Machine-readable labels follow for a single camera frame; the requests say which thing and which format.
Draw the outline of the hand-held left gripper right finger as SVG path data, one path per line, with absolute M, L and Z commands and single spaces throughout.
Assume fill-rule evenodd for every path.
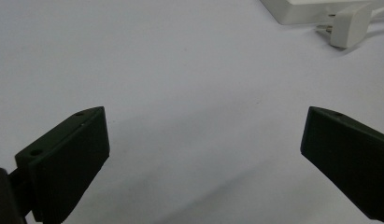
M 344 114 L 311 106 L 301 154 L 368 218 L 384 222 L 384 134 Z

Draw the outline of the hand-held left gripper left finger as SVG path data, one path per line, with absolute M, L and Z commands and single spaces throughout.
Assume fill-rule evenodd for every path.
M 109 157 L 105 109 L 75 113 L 15 156 L 21 213 L 42 224 L 61 224 Z

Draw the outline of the white power strip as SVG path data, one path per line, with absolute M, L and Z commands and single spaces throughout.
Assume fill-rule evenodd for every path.
M 360 20 L 384 8 L 384 0 L 260 0 L 282 25 Z

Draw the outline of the white plug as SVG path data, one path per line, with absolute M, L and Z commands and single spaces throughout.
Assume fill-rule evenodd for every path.
M 361 3 L 338 11 L 333 23 L 319 25 L 317 31 L 330 37 L 330 45 L 347 49 L 359 44 L 366 36 L 372 19 L 372 4 Z

